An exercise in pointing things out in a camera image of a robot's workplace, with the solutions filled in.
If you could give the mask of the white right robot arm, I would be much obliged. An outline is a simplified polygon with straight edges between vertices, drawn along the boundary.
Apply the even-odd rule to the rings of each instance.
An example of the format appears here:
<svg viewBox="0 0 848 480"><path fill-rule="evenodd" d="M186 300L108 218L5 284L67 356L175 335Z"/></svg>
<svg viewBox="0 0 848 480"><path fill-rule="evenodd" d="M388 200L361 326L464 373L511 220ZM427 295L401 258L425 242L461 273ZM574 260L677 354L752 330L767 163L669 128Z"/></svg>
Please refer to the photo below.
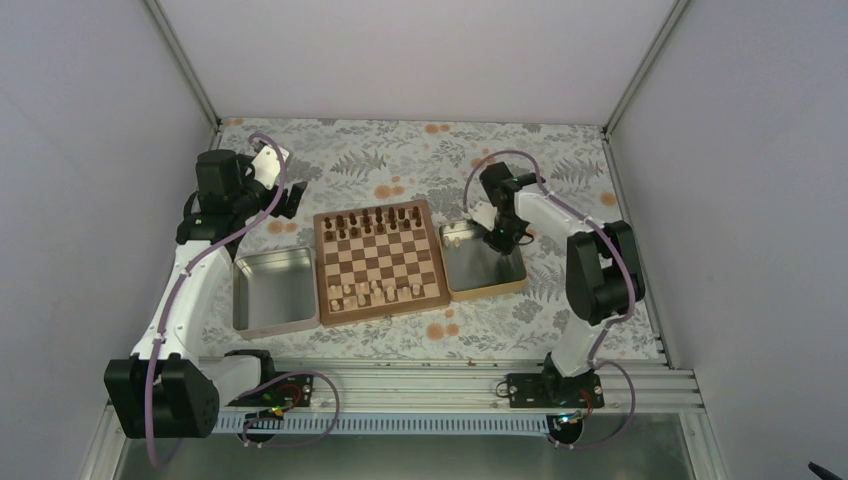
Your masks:
<svg viewBox="0 0 848 480"><path fill-rule="evenodd" d="M534 226L565 250L565 293L577 321L544 358L538 373L505 378L511 407L590 409L604 405L597 352L616 322L632 314L645 284L635 235L624 221L599 224L548 190L537 172L515 175L502 162L480 175L487 199L470 214L485 243L511 254Z"/></svg>

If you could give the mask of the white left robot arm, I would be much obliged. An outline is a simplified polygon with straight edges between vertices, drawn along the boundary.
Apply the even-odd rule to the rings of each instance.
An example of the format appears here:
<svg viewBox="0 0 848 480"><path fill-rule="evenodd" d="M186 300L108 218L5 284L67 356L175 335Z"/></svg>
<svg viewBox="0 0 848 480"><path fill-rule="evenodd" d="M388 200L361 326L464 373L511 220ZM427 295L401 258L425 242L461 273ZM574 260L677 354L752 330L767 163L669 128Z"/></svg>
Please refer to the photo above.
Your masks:
<svg viewBox="0 0 848 480"><path fill-rule="evenodd" d="M297 212L306 185L286 185L289 156L267 141L253 155L227 149L198 155L197 188L183 207L161 301L128 358L111 360L104 372L127 437L204 438L231 401L243 395L263 405L276 396L279 380L268 352L236 350L203 367L199 348L216 285L230 274L248 227Z"/></svg>

